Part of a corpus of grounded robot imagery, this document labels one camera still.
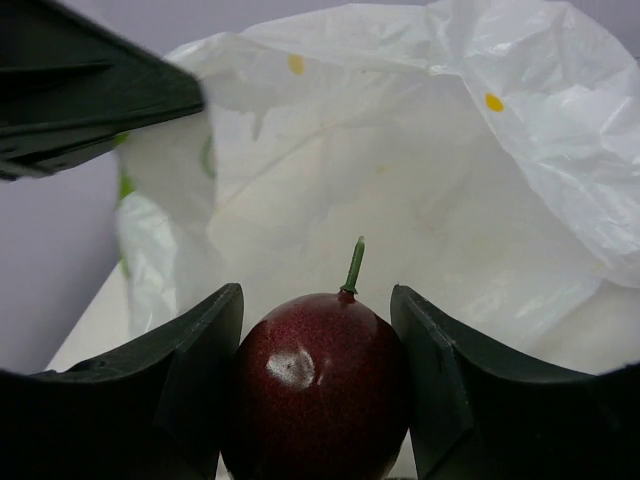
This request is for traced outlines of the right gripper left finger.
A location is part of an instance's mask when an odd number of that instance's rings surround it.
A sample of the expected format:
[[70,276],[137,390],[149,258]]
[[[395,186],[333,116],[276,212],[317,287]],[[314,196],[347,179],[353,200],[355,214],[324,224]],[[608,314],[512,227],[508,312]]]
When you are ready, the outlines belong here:
[[2,477],[214,478],[243,307],[230,283],[66,371],[3,371]]

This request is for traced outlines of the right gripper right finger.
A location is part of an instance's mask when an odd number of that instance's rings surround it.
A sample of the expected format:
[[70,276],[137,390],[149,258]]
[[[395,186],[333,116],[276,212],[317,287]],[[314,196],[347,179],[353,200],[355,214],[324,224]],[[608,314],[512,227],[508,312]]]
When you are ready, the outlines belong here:
[[536,359],[398,285],[391,321],[414,389],[421,479],[635,479],[639,368],[590,375]]

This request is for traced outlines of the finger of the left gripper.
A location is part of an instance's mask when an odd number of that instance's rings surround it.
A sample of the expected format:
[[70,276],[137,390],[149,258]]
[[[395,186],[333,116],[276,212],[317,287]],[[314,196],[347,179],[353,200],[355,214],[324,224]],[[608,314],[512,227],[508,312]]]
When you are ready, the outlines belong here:
[[1,4],[1,177],[42,178],[118,134],[199,113],[198,81],[57,1]]

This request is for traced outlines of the white lemon-print plastic bag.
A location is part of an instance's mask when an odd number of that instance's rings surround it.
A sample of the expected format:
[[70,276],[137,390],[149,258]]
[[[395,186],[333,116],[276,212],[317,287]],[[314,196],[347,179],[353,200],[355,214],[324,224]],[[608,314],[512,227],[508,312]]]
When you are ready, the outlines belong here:
[[129,133],[118,237],[139,336],[228,282],[246,328],[405,284],[540,359],[639,359],[639,65],[566,3],[351,4],[169,57],[203,113]]

